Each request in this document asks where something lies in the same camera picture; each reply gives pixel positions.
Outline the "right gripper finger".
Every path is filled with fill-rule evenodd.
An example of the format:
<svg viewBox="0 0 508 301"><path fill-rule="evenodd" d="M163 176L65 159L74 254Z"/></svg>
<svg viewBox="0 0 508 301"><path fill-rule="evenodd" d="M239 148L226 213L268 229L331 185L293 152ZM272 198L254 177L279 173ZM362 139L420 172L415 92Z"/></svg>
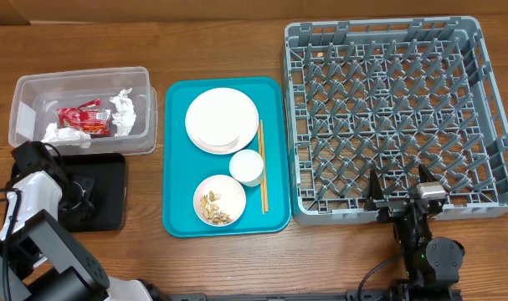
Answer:
<svg viewBox="0 0 508 301"><path fill-rule="evenodd" d="M383 190L378 180L376 170L372 168L369 173L368 200L383 201Z"/></svg>
<svg viewBox="0 0 508 301"><path fill-rule="evenodd" d="M418 165L418 173L420 183L439 182L437 177L423 163Z"/></svg>

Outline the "white tissue paper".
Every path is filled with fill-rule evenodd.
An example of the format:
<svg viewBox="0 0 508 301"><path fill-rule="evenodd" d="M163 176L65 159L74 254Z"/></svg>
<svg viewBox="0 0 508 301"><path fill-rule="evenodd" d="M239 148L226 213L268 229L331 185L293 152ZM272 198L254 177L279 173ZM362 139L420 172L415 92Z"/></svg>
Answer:
<svg viewBox="0 0 508 301"><path fill-rule="evenodd" d="M41 141L49 144L68 141L68 145L75 145L85 149L90 148L91 143L86 142L86 140L90 139L90 134L87 134L82 130L76 130L72 127L59 128L56 123L50 123L47 126L44 137Z"/></svg>

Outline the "red snack wrapper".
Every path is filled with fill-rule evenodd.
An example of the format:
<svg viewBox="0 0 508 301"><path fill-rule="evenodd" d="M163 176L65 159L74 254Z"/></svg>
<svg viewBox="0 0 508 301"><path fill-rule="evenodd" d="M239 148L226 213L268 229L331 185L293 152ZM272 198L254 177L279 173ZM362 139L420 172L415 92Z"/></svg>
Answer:
<svg viewBox="0 0 508 301"><path fill-rule="evenodd" d="M63 127L82 130L96 136L110 136L111 112L101 107L101 99L93 99L78 107L58 109L59 123Z"/></svg>

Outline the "white paper napkin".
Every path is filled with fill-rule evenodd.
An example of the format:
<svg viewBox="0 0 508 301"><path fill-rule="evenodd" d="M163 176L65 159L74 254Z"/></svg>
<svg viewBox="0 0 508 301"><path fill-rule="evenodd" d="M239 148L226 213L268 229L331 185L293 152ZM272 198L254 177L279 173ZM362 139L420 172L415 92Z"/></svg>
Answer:
<svg viewBox="0 0 508 301"><path fill-rule="evenodd" d="M116 112L112 114L112 124L116 127L115 137L127 136L136 122L134 105L129 98L132 88L123 89L117 96L110 97Z"/></svg>

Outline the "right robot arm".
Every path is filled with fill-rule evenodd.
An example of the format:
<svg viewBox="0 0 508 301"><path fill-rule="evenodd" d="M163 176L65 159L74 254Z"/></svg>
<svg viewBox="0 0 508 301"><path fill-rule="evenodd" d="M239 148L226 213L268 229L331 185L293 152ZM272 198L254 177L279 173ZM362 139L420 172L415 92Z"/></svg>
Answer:
<svg viewBox="0 0 508 301"><path fill-rule="evenodd" d="M465 255L464 246L453 239L434 237L428 219L443 211L449 195L443 184L420 164L419 183L402 199L389 201L384 195L375 169L370 170L364 209L377 212L377 221L392 223L400 253L364 276L357 288L357 299L367 295L377 300L461 301L462 293L452 286L459 281ZM380 292L363 291L365 282L379 269L402 259L406 278L396 279Z"/></svg>

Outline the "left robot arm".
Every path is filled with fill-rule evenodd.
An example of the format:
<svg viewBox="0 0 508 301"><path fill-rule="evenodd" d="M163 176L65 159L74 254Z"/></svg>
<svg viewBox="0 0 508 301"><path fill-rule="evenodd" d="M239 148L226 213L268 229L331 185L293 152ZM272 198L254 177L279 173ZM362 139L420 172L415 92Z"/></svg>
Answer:
<svg viewBox="0 0 508 301"><path fill-rule="evenodd" d="M92 217L96 178L70 172L49 143L27 141L12 156L18 174L0 189L7 203L0 231L0 299L166 299L143 279L108 276L61 224Z"/></svg>

